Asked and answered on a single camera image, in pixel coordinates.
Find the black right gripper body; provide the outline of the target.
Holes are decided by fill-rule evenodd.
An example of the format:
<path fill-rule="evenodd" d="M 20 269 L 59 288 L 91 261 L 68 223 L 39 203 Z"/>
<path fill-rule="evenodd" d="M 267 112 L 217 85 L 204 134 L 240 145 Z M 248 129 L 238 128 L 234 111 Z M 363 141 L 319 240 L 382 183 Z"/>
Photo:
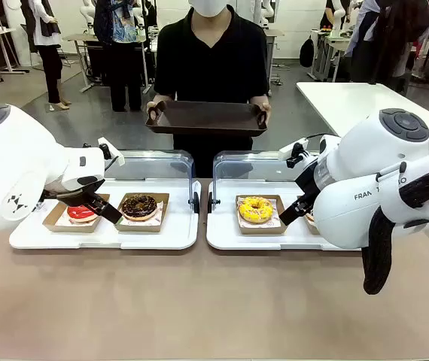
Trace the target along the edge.
<path fill-rule="evenodd" d="M 305 196 L 317 196 L 319 194 L 319 188 L 315 182 L 316 165 L 316 160 L 311 162 L 295 180 L 295 183 L 303 191 Z"/>

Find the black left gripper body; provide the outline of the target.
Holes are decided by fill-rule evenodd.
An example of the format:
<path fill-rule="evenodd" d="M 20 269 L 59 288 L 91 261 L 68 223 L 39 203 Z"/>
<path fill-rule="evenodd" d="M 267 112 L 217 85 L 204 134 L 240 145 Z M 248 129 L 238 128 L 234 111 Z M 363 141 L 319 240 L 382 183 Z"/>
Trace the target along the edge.
<path fill-rule="evenodd" d="M 100 199 L 96 193 L 103 185 L 104 179 L 95 176 L 80 177 L 63 184 L 65 192 L 58 193 L 57 199 Z"/>

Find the person's left hand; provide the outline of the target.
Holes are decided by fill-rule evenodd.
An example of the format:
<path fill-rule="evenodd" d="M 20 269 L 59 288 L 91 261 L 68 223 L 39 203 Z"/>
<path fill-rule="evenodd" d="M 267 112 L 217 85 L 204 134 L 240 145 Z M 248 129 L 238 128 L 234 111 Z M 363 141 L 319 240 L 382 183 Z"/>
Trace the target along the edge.
<path fill-rule="evenodd" d="M 268 126 L 272 114 L 272 106 L 268 102 L 257 103 L 257 106 L 261 109 L 263 113 L 264 124 Z"/>

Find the person's right hand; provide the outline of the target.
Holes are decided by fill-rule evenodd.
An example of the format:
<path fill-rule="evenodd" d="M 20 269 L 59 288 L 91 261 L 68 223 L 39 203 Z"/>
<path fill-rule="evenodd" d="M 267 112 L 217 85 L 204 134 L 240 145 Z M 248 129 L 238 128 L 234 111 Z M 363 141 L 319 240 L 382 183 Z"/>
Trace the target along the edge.
<path fill-rule="evenodd" d="M 172 99 L 168 96 L 156 95 L 151 101 L 149 101 L 146 105 L 146 110 L 148 113 L 148 117 L 151 120 L 155 120 L 157 118 L 157 105 L 160 102 L 170 102 Z"/>

